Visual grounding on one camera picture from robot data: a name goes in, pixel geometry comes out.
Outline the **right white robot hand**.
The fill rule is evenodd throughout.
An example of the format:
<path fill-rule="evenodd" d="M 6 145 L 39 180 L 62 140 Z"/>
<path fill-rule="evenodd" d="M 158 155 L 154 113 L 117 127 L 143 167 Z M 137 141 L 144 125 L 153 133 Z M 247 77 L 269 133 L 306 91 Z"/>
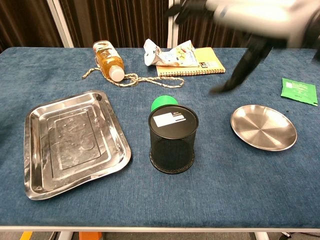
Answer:
<path fill-rule="evenodd" d="M 184 0 L 165 15 L 180 25 L 199 14 L 253 36 L 229 80 L 210 90 L 220 94 L 241 85 L 275 46 L 301 47 L 308 21 L 319 6 L 318 0 Z"/>

